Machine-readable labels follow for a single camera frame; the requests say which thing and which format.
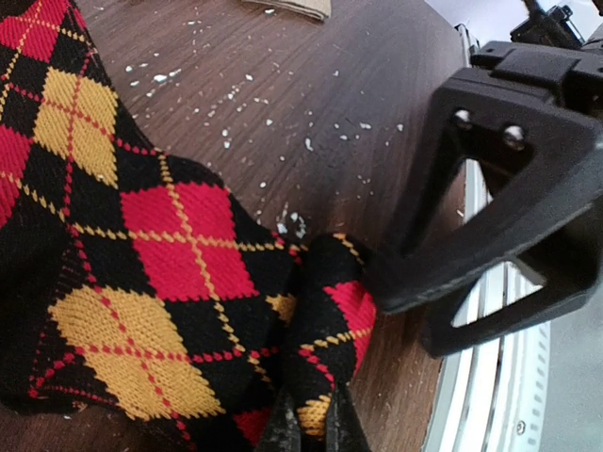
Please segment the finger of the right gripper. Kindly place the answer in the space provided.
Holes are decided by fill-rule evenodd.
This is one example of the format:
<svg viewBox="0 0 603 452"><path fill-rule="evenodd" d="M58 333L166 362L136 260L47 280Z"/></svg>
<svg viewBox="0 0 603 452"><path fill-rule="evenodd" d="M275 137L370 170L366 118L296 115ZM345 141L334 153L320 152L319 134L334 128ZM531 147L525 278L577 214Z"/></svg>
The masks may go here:
<svg viewBox="0 0 603 452"><path fill-rule="evenodd" d="M491 201L443 241L424 237L460 166ZM474 322L454 317L482 275L516 264L537 290ZM369 265L387 314L429 305L423 346L453 354L582 308L602 282L602 124L542 89L450 78L433 97L408 186Z"/></svg>

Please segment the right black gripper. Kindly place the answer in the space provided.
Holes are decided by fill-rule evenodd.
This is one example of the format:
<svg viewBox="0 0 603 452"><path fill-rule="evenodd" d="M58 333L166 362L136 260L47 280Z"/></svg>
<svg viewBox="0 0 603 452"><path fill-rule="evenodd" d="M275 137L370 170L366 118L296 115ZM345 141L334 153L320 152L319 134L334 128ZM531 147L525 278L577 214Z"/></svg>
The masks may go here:
<svg viewBox="0 0 603 452"><path fill-rule="evenodd" d="M494 78L547 89L559 106L580 113L602 111L602 49L598 46L571 50L491 41L470 62Z"/></svg>

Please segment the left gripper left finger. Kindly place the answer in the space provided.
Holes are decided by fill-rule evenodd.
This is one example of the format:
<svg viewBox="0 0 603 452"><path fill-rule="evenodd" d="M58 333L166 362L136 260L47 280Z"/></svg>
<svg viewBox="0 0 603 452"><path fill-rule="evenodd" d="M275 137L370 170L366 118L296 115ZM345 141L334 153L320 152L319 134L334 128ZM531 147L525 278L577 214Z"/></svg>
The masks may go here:
<svg viewBox="0 0 603 452"><path fill-rule="evenodd" d="M256 452L301 452L302 431L295 404L283 386L275 400L269 420L255 448Z"/></svg>

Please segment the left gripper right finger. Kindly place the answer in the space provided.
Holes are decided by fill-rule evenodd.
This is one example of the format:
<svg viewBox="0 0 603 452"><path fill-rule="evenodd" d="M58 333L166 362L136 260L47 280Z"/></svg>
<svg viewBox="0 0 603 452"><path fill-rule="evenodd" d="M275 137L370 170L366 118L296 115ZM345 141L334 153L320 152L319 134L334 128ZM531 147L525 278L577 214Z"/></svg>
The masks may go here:
<svg viewBox="0 0 603 452"><path fill-rule="evenodd" d="M370 452L347 385L337 385L326 417L327 452Z"/></svg>

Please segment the red yellow argyle sock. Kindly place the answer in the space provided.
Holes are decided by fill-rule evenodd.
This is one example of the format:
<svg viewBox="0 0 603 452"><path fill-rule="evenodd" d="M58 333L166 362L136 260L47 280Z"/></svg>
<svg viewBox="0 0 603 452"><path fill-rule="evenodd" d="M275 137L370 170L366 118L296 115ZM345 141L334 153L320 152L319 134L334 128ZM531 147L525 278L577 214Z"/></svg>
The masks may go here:
<svg viewBox="0 0 603 452"><path fill-rule="evenodd" d="M1 5L1 402L99 404L185 451L255 451L283 386L326 451L376 309L369 250L257 224L157 149L73 1Z"/></svg>

